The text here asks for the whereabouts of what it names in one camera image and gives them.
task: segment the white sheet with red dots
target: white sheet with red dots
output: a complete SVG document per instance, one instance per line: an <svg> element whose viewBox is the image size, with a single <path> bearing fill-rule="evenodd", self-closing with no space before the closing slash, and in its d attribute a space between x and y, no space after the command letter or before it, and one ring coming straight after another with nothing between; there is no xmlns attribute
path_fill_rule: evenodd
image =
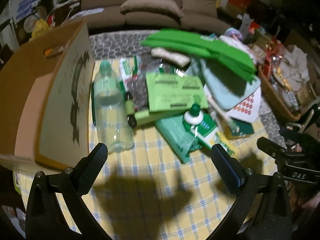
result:
<svg viewBox="0 0 320 240"><path fill-rule="evenodd" d="M261 101L261 88L259 87L252 95L236 105L227 115L249 123L253 123L258 117Z"/></svg>

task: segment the green folded fabric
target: green folded fabric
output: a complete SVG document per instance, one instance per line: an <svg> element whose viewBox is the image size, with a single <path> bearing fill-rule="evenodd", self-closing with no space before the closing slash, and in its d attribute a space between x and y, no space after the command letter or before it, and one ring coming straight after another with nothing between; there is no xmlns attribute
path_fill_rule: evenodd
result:
<svg viewBox="0 0 320 240"><path fill-rule="evenodd" d="M163 29L147 37L142 45L174 49L204 58L212 58L246 81L253 81L256 68L250 57L228 44L210 40L197 33Z"/></svg>
<svg viewBox="0 0 320 240"><path fill-rule="evenodd" d="M183 114L162 118L155 121L156 128L167 141L172 151L182 163L190 160L189 153L202 147L191 133L187 132L182 123Z"/></svg>

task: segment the printed design on box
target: printed design on box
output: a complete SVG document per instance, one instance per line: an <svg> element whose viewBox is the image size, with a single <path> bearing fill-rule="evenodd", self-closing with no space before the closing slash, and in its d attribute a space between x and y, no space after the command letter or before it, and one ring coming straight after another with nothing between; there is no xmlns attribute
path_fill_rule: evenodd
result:
<svg viewBox="0 0 320 240"><path fill-rule="evenodd" d="M78 59L77 65L76 65L76 69L73 73L73 79L72 79L72 84L71 84L71 95L73 98L73 102L71 105L71 112L70 112L70 123L73 127L73 135L72 135L72 139L73 142L75 142L75 140L77 140L78 144L80 145L79 142L79 127L77 125L77 117L78 117L78 113L80 112L80 106L79 106L79 101L77 98L77 94L78 94L78 83L79 83L79 78L80 78L80 74L81 74L81 70L82 69L86 69L87 67L87 62L89 61L90 56L89 56L89 51L86 50L83 54L83 56L81 56Z"/></svg>

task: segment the patterned tablecloth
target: patterned tablecloth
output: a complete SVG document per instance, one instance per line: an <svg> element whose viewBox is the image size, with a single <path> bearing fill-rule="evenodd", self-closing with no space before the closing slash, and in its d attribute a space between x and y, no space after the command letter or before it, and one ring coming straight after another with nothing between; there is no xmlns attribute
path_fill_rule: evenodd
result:
<svg viewBox="0 0 320 240"><path fill-rule="evenodd" d="M113 68L118 64L119 60L114 60ZM89 109L92 150L98 136L92 123L91 101ZM266 131L260 119L253 126L254 135L232 141L234 157L257 173L273 174L273 159L256 147L259 137L267 137ZM195 151L189 163L181 164L153 124L137 129L134 140L131 150L109 154L89 194L82 197L96 220L113 239L207 238L235 200L209 151ZM25 205L32 179L19 175ZM57 195L68 224L78 230L62 196Z"/></svg>

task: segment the green pen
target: green pen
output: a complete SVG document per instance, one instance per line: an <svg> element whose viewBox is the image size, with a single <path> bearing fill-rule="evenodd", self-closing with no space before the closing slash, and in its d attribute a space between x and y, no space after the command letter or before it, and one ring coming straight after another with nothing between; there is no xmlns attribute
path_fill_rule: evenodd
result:
<svg viewBox="0 0 320 240"><path fill-rule="evenodd" d="M91 85L91 112L92 112L92 122L96 126L96 113L94 111L94 82Z"/></svg>

